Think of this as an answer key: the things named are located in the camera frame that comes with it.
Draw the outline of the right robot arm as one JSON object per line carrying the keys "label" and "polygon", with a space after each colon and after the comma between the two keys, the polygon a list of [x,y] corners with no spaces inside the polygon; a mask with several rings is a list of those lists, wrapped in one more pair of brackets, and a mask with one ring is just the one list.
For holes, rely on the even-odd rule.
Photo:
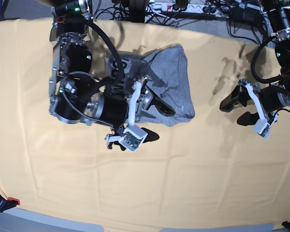
{"label": "right robot arm", "polygon": [[[166,117],[175,110],[149,86],[144,61],[122,58],[110,38],[93,22],[92,1],[50,0],[53,27],[53,71],[49,79],[49,112],[67,124],[94,123],[108,126],[108,149],[136,151],[143,143],[158,140],[153,131],[137,124],[141,112],[154,106]],[[90,73],[92,53],[85,42],[89,31],[99,35],[111,55],[105,60],[106,75]]]}

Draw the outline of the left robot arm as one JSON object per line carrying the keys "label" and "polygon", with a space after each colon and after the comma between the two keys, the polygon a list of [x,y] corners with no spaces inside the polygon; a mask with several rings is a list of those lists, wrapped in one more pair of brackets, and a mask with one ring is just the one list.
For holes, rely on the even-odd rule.
{"label": "left robot arm", "polygon": [[[251,87],[261,111],[253,114],[245,112],[237,119],[237,124],[241,126],[254,126],[261,117],[272,123],[279,111],[287,110],[290,106],[290,0],[263,0],[261,5],[273,32],[265,37],[252,58],[250,69],[254,82],[239,80],[219,106],[220,111],[227,113],[237,106],[246,107],[252,100],[248,93]],[[279,75],[264,79],[257,74],[256,64],[268,43],[275,44],[275,55],[281,69]]]}

